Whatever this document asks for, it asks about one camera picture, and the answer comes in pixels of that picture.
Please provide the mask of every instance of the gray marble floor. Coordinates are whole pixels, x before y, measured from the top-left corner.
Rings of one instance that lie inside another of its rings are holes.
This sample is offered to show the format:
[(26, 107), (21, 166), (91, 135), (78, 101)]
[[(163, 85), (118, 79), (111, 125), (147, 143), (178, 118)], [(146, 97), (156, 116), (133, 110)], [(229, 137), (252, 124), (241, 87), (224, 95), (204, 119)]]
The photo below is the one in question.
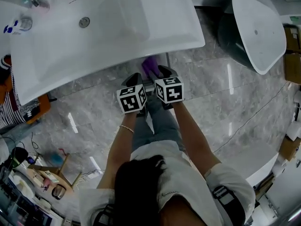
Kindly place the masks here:
[[(185, 104), (203, 130), (212, 151), (227, 161), (252, 146), (277, 150), (292, 119), (299, 86), (284, 79), (283, 59), (260, 76), (225, 54), (217, 43), (215, 18), (197, 11), (206, 45), (169, 53), (171, 67), (184, 79)], [(58, 98), (35, 128), (33, 141), (44, 159), (58, 148), (71, 154), (64, 175), (105, 169), (110, 145), (122, 120), (115, 92), (143, 59), (130, 61), (72, 81), (51, 92)], [(77, 133), (72, 128), (73, 118)], [(31, 137), (23, 140), (32, 152)], [(100, 177), (78, 185), (96, 188)], [(61, 214), (79, 220), (77, 189), (61, 201), (46, 198)]]

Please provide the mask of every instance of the drain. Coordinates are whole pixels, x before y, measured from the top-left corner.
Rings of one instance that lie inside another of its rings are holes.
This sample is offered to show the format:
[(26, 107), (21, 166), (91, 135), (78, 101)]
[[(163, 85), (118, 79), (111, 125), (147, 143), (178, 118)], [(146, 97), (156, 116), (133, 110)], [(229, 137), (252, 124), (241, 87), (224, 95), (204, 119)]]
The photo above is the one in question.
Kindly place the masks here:
[(80, 21), (79, 21), (79, 26), (81, 28), (86, 28), (88, 27), (88, 25), (90, 24), (90, 18), (88, 17), (83, 17)]

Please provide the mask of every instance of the sink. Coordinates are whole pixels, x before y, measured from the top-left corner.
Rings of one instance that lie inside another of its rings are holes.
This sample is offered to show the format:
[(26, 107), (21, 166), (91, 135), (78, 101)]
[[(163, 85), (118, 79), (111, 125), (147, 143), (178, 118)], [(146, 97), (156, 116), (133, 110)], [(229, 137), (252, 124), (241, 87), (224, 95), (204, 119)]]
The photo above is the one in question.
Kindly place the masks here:
[[(202, 47), (191, 0), (47, 0), (33, 27), (10, 38), (21, 104), (67, 82), (149, 55)], [(82, 18), (88, 18), (81, 27)]]

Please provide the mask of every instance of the white box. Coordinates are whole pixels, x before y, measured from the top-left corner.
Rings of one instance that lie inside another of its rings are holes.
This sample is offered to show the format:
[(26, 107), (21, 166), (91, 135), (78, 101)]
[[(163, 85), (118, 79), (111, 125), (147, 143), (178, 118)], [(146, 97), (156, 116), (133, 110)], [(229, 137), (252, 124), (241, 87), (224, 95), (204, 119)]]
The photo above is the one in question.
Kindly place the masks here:
[(184, 83), (181, 76), (155, 81), (157, 97), (165, 104), (183, 101)]
[(117, 90), (117, 100), (124, 114), (142, 110), (146, 103), (143, 85)]

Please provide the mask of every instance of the brown box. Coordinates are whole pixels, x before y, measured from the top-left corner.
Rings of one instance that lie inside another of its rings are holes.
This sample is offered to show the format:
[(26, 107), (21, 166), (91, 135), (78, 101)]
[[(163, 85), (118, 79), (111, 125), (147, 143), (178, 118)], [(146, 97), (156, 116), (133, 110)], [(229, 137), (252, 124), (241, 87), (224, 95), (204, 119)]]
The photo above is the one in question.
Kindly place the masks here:
[(287, 81), (301, 84), (301, 55), (285, 54), (285, 79)]
[(284, 28), (286, 36), (286, 50), (301, 53), (301, 35), (300, 30), (296, 27)]
[(279, 154), (290, 161), (295, 156), (296, 149), (300, 143), (301, 139), (298, 137), (292, 141), (288, 136), (285, 136), (279, 149)]

